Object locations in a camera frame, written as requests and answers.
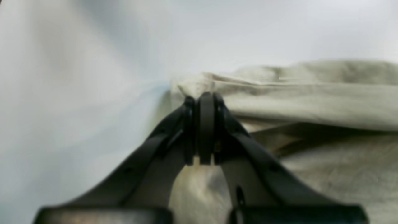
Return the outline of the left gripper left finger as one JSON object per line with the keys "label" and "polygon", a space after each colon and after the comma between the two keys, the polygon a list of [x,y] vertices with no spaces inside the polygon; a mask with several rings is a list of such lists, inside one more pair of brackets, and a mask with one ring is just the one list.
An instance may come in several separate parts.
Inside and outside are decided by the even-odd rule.
{"label": "left gripper left finger", "polygon": [[195,156],[195,105],[186,97],[108,177],[66,204],[43,207],[34,223],[172,224],[174,181]]}

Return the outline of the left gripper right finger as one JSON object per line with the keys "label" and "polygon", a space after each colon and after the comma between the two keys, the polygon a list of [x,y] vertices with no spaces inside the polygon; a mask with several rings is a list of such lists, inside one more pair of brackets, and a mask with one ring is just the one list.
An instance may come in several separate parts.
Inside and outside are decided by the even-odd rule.
{"label": "left gripper right finger", "polygon": [[229,112],[218,93],[200,96],[200,163],[226,178],[228,224],[367,224],[359,205],[317,193],[267,152]]}

